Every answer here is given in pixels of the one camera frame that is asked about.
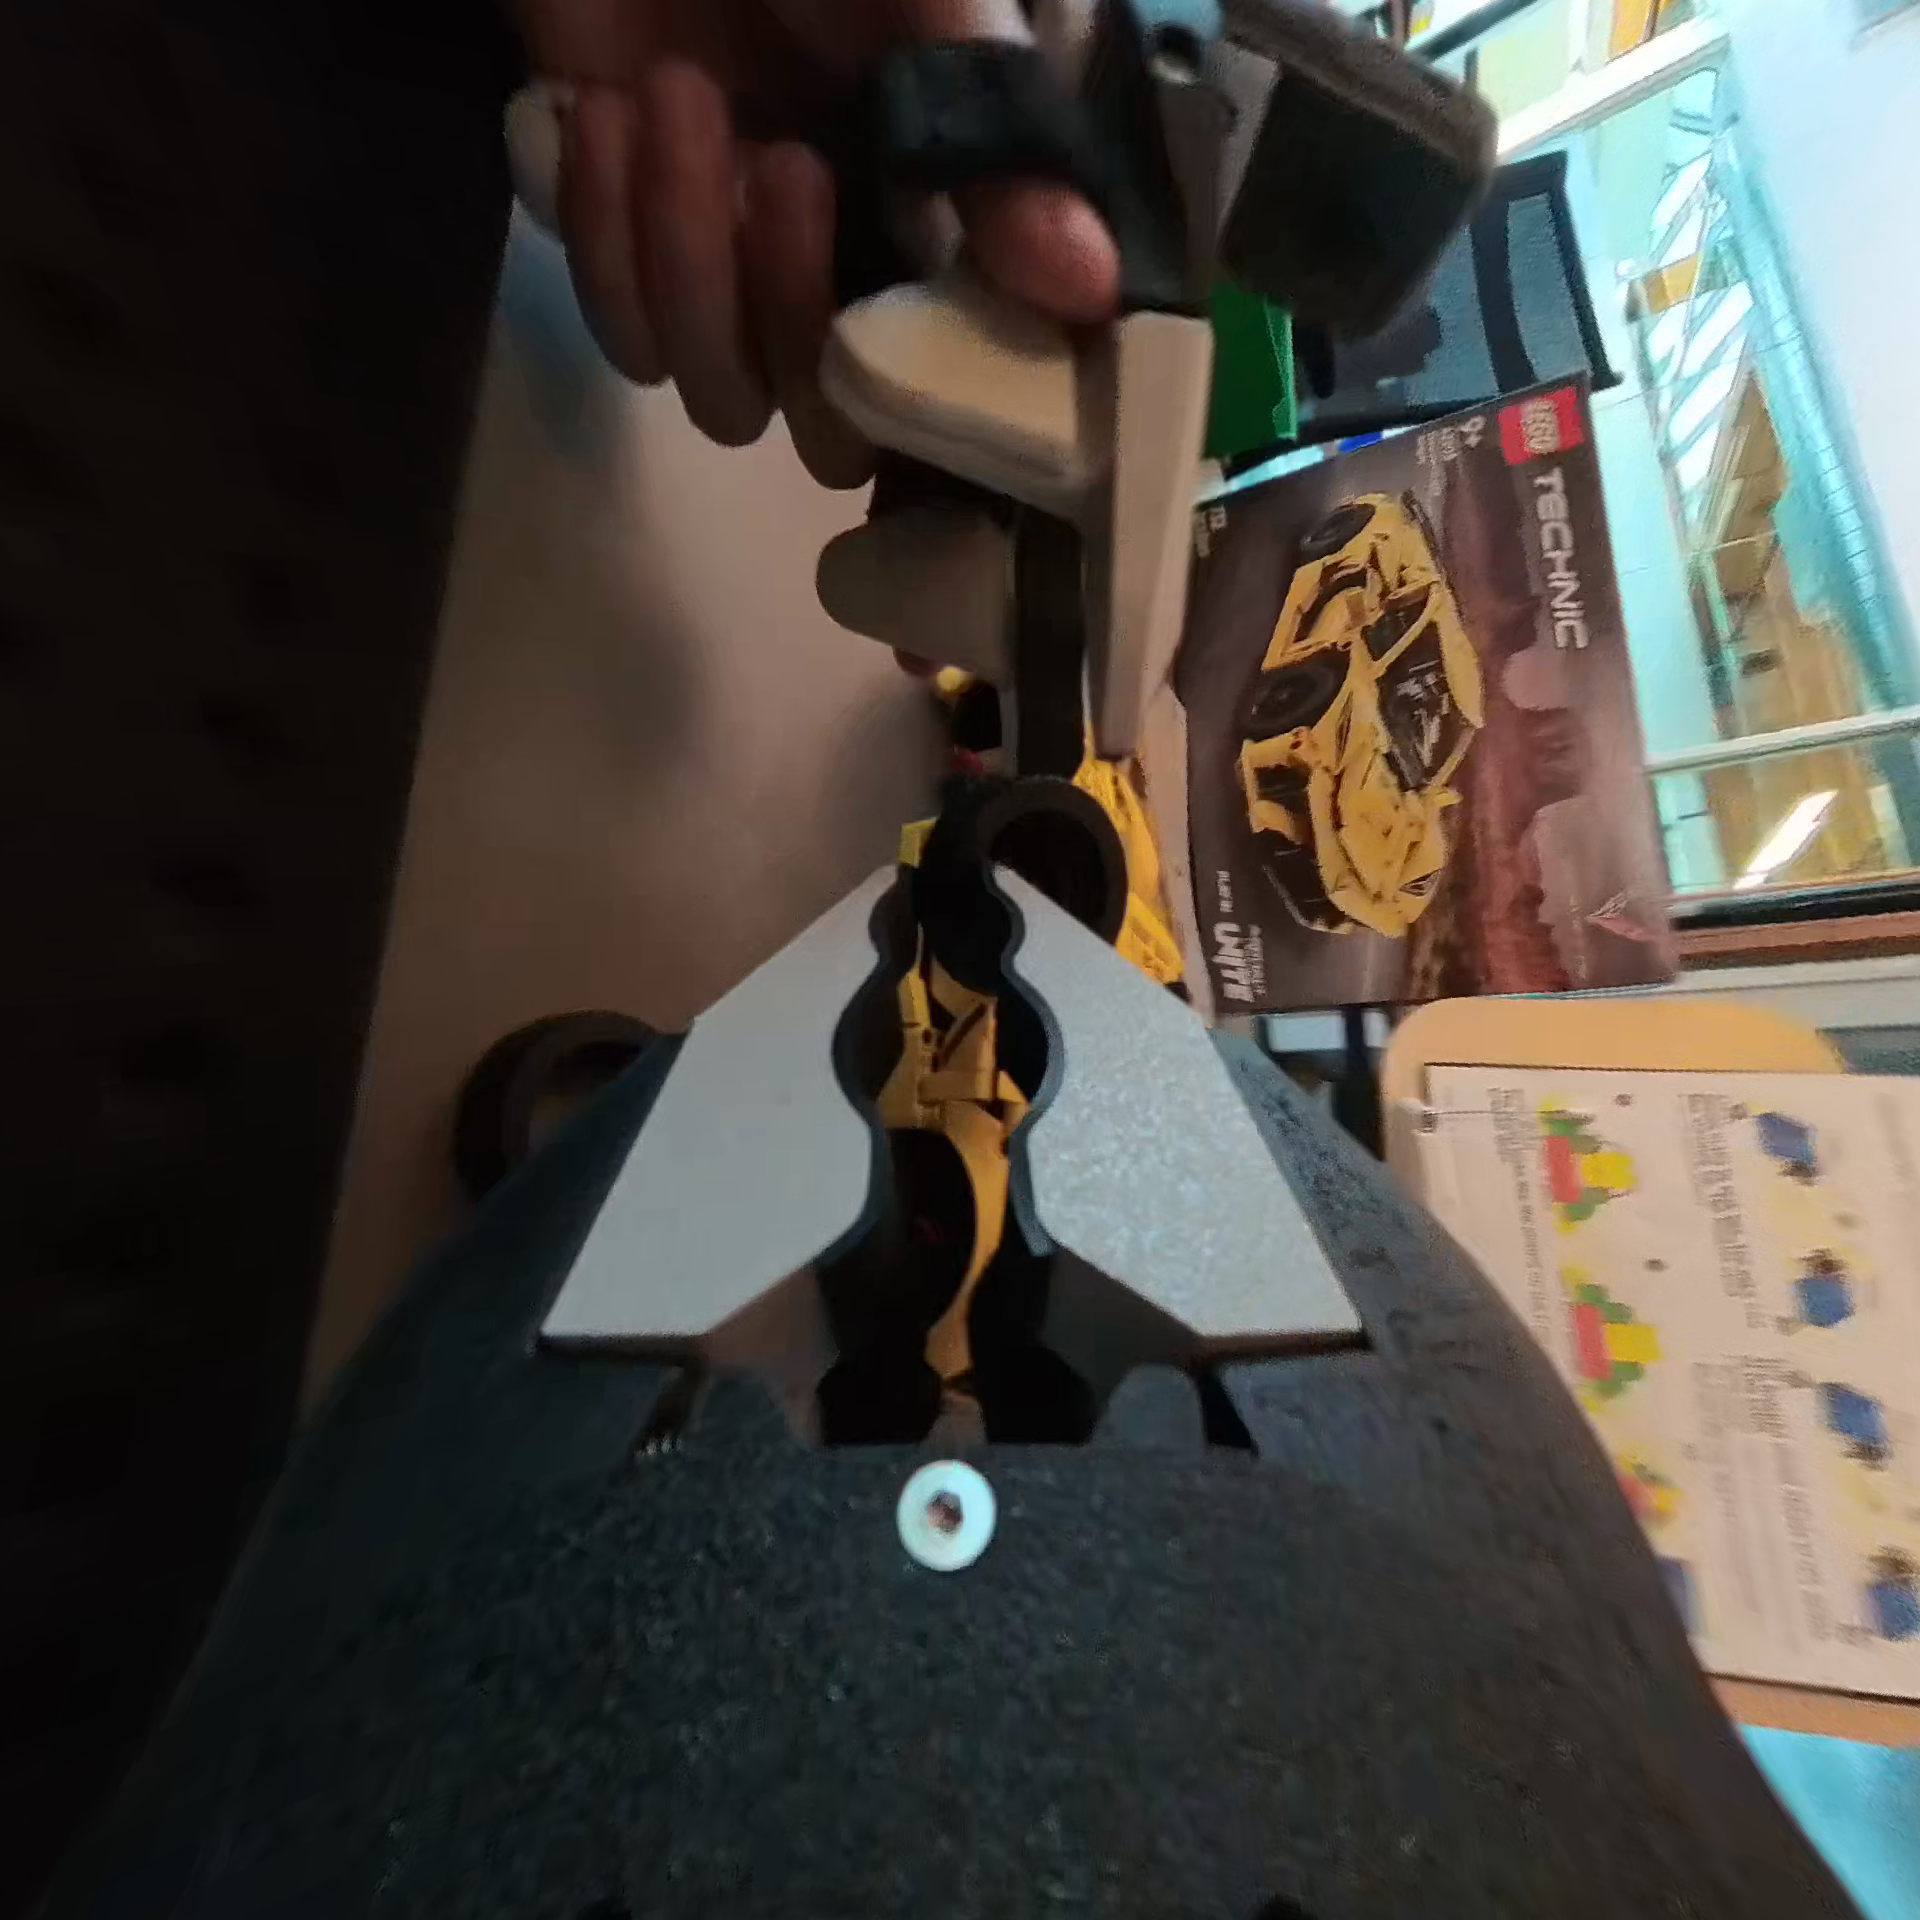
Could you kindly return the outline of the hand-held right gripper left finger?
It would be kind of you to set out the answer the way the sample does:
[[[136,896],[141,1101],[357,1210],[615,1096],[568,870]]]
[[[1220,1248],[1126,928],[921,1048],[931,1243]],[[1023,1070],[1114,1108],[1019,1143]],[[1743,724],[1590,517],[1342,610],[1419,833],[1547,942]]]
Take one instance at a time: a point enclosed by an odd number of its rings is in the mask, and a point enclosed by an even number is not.
[[[879,1112],[911,882],[876,869],[694,1019],[541,1322],[541,1348],[745,1374],[806,1444],[846,1359],[899,1346],[928,1253]]]

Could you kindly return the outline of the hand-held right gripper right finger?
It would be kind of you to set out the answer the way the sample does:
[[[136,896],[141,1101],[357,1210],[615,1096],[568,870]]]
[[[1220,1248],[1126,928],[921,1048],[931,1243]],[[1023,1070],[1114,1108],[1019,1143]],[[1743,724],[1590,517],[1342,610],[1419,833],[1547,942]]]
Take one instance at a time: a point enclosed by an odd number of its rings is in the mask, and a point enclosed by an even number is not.
[[[1010,1147],[1017,1272],[980,1298],[985,1444],[1085,1444],[1138,1370],[1367,1352],[1358,1306],[1216,1037],[1010,870],[1008,1009],[1042,1076]]]

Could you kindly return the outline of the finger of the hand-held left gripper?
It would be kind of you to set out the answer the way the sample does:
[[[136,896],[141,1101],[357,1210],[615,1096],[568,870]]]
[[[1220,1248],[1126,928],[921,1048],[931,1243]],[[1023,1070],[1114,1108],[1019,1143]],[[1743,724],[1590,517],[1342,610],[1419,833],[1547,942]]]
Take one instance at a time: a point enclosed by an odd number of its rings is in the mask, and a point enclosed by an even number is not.
[[[1076,331],[982,283],[894,286],[828,331],[823,391],[893,460],[869,518],[1032,510],[1078,535],[1101,757],[1141,748],[1183,636],[1212,361],[1205,319],[1138,310]]]
[[[816,588],[849,632],[992,684],[1014,773],[1082,766],[1088,623],[1072,527],[1030,508],[903,506],[832,539]]]

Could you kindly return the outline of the black toy car tyre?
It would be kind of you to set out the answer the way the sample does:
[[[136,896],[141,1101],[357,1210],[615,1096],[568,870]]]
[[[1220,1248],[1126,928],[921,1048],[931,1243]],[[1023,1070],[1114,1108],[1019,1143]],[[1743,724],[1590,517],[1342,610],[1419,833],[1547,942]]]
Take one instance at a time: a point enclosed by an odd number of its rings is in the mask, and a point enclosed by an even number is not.
[[[482,1205],[658,1041],[648,1022],[602,1010],[531,1021],[497,1041],[452,1115],[450,1165],[464,1200]]]
[[[1059,776],[992,781],[977,805],[982,863],[1050,900],[1106,949],[1126,925],[1131,874],[1119,828],[1081,784]]]

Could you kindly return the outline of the yellow toy brick car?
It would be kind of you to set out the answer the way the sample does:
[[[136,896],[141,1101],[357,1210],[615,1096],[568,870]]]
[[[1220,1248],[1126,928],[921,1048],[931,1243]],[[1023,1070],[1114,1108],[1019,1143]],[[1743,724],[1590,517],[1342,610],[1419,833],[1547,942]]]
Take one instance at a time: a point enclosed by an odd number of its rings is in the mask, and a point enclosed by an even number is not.
[[[1085,757],[1071,806],[1085,826],[1099,809],[1124,873],[1117,952],[1176,998],[1186,998],[1184,964],[1168,915],[1163,856],[1147,806],[1141,762]],[[914,966],[899,991],[905,1055],[879,1106],[899,1141],[903,1166],[925,1188],[914,1231],[932,1253],[957,1257],[968,1243],[953,1301],[926,1335],[926,1360],[948,1397],[978,1399],[985,1377],[972,1309],[1008,1235],[1008,1149],[1028,1112],[1028,1094],[1008,1072],[997,996],[963,984],[921,935]]]

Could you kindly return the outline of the black ridged toy part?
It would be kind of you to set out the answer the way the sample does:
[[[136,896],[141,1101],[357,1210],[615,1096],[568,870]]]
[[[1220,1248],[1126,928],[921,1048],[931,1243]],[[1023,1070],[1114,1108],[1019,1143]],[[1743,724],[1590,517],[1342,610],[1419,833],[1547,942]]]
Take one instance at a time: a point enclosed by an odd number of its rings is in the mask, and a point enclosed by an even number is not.
[[[997,809],[1010,793],[1012,784],[998,778],[948,784],[926,826],[912,880],[914,912],[932,960],[975,994],[998,991],[1014,940],[1012,910],[994,887],[990,855]]]

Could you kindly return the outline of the grey desk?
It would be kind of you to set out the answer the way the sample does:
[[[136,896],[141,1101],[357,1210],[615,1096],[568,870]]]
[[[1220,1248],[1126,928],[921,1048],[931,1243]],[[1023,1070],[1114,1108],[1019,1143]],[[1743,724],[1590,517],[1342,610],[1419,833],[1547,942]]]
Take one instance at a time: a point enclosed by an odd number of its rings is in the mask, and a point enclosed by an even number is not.
[[[616,376],[512,213],[305,1405],[464,1210],[449,1137],[499,1039],[684,1031],[931,812],[931,696],[815,592],[860,518],[784,428],[720,449]]]

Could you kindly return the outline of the person's left hand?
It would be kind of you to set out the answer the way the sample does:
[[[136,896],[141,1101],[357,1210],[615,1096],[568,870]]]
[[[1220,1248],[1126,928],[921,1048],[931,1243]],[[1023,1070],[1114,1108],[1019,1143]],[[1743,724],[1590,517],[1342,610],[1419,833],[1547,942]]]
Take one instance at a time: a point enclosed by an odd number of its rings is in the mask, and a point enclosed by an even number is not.
[[[796,114],[912,42],[1028,42],[1023,5],[517,5],[536,79],[560,85],[558,224],[616,372],[671,385],[727,449],[770,421],[828,491],[873,449],[823,394],[836,314],[836,187],[805,143],[736,104]]]

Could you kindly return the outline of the green plastic bin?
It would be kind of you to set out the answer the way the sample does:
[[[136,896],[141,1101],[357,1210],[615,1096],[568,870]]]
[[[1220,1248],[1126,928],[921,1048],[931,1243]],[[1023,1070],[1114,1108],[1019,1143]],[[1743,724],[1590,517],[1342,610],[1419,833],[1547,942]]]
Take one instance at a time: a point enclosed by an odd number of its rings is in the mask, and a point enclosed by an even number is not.
[[[1292,314],[1220,272],[1212,279],[1212,396],[1205,458],[1228,468],[1296,442]]]

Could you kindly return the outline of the dark office chair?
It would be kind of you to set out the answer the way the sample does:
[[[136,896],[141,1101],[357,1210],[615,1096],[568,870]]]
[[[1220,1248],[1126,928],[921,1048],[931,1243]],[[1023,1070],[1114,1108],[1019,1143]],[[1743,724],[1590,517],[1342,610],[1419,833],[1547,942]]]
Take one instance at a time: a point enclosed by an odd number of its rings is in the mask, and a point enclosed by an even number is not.
[[[1376,333],[1294,326],[1296,442],[1426,427],[1556,380],[1620,385],[1573,224],[1571,156],[1504,164],[1426,286]]]

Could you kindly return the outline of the toy car set box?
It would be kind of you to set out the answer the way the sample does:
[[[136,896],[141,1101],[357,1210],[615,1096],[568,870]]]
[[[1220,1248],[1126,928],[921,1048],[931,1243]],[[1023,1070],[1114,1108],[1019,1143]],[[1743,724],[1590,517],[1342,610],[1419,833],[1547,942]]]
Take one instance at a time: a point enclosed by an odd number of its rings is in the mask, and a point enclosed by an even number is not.
[[[1212,1017],[1676,977],[1588,376],[1209,496],[1170,691]]]

